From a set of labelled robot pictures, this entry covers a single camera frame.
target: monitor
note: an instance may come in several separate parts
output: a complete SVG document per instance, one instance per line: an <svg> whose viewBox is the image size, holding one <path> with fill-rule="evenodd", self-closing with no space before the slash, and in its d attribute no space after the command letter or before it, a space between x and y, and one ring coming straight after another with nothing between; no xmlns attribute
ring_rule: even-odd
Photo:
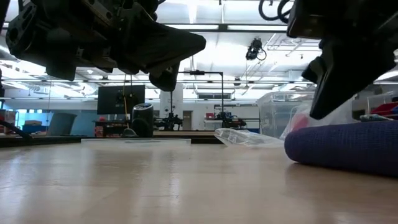
<svg viewBox="0 0 398 224"><path fill-rule="evenodd" d="M145 103L145 85L126 85L127 114L139 103ZM123 86L101 86L98 88L97 114L124 114Z"/></svg>

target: purple mat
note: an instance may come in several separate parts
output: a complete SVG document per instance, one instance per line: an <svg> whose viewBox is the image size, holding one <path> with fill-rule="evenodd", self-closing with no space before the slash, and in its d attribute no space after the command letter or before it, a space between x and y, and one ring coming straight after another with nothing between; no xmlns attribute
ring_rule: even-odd
<svg viewBox="0 0 398 224"><path fill-rule="evenodd" d="M398 121L299 129L285 151L302 164L398 177Z"/></svg>

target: door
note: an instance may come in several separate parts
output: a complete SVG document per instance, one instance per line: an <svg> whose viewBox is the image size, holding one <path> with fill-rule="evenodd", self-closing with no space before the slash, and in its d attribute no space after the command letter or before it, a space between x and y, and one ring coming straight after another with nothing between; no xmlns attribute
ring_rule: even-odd
<svg viewBox="0 0 398 224"><path fill-rule="evenodd" d="M184 131L192 130L192 111L183 111L182 112L182 129Z"/></svg>

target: table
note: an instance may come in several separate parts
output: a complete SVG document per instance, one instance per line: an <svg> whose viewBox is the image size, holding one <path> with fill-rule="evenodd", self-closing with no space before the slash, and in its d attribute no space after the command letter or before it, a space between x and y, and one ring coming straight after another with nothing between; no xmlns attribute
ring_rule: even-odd
<svg viewBox="0 0 398 224"><path fill-rule="evenodd" d="M0 151L0 222L398 223L398 180L283 149L167 143Z"/></svg>

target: fluorescent light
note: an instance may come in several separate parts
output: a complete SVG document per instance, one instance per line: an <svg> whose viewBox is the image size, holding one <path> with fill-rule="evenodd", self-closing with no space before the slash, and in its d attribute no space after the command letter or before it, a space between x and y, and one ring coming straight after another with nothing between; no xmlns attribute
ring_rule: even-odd
<svg viewBox="0 0 398 224"><path fill-rule="evenodd" d="M176 29L186 30L217 30L218 25L206 25L206 24L169 24L169 27Z"/></svg>
<svg viewBox="0 0 398 224"><path fill-rule="evenodd" d="M294 82L295 84L313 84L313 82Z"/></svg>
<svg viewBox="0 0 398 224"><path fill-rule="evenodd" d="M3 79L3 82L41 82L37 79Z"/></svg>
<svg viewBox="0 0 398 224"><path fill-rule="evenodd" d="M374 82L375 85L398 85L398 82Z"/></svg>
<svg viewBox="0 0 398 224"><path fill-rule="evenodd" d="M388 78L396 77L398 75L398 71L391 71L381 75L377 80L385 80Z"/></svg>
<svg viewBox="0 0 398 224"><path fill-rule="evenodd" d="M87 80L90 83L123 83L124 80Z"/></svg>
<svg viewBox="0 0 398 224"><path fill-rule="evenodd" d="M229 30L286 31L287 26L228 25Z"/></svg>
<svg viewBox="0 0 398 224"><path fill-rule="evenodd" d="M3 85L7 85L7 86L12 86L18 89L22 89L22 90L29 90L29 88L27 88L26 86L19 84L18 82L3 82Z"/></svg>

